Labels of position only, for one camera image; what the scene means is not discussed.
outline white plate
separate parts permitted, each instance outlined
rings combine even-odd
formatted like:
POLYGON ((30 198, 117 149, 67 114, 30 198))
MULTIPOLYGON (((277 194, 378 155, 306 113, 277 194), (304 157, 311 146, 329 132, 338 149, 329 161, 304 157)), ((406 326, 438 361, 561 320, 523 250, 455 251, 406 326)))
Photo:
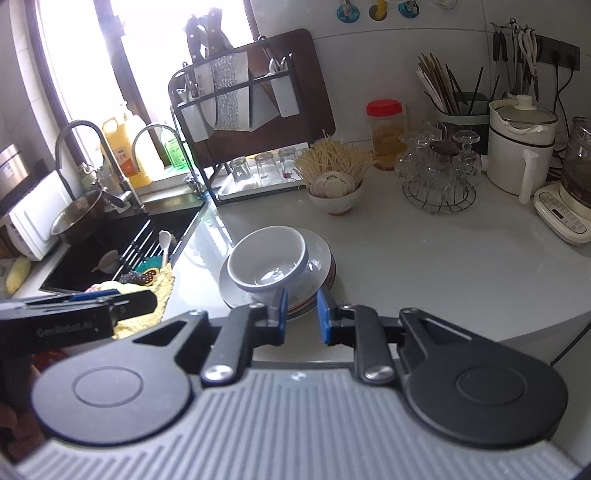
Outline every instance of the white plate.
MULTIPOLYGON (((302 234, 306 241, 309 260, 308 270, 305 273, 307 278, 301 290, 295 293, 288 292, 290 296, 288 310, 302 305, 313 296, 316 290, 324 283, 330 271, 330 248, 326 241, 320 235, 310 230, 303 228, 296 228, 296 230, 302 234)), ((225 259, 222 265, 218 286, 223 301, 231 308, 253 302, 251 295, 239 289, 230 278, 228 274, 228 259, 225 259)))

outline white spoon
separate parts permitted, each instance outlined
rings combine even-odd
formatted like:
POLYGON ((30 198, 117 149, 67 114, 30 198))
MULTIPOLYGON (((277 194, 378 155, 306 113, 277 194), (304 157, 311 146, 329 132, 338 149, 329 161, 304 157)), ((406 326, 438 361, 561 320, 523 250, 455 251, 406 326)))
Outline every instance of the white spoon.
POLYGON ((162 249, 162 267, 164 268, 168 263, 168 249, 170 248, 170 242, 172 241, 173 236, 170 232, 166 230, 160 230, 158 234, 158 242, 160 243, 160 248, 162 249))

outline bowl of garlic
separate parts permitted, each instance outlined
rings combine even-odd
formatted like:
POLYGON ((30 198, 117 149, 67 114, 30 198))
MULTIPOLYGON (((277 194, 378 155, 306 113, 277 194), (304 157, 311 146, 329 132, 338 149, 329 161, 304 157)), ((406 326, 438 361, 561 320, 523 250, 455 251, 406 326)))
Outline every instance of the bowl of garlic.
POLYGON ((361 198, 363 177, 373 163, 371 152, 327 137, 305 150, 295 167, 318 208, 344 215, 361 198))

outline power outlet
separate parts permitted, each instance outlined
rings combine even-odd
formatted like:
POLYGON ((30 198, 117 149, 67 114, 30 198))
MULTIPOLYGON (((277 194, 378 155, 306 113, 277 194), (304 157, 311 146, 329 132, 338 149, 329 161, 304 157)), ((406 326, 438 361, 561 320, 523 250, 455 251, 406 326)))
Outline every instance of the power outlet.
POLYGON ((580 48, 571 45, 570 43, 558 41, 553 38, 543 37, 542 35, 536 34, 535 37, 538 40, 538 61, 554 65, 554 62, 552 62, 552 52, 556 50, 558 53, 560 53, 560 61, 558 66, 570 70, 569 56, 572 55, 575 59, 574 69, 577 71, 580 70, 580 48))

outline kitchen sink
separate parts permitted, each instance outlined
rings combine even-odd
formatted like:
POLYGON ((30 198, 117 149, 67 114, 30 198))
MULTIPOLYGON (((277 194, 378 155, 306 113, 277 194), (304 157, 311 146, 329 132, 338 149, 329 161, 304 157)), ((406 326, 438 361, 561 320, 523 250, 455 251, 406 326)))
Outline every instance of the kitchen sink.
POLYGON ((170 261, 180 255, 186 240, 196 226, 196 215, 203 201, 196 194, 155 200, 145 204, 147 213, 109 212, 97 230, 84 242, 73 245, 41 286, 55 292, 85 291, 95 283, 117 280, 123 273, 136 269, 146 259, 162 254, 158 244, 160 230, 173 234, 170 261), (114 274, 92 271, 110 250, 121 256, 121 267, 114 274))

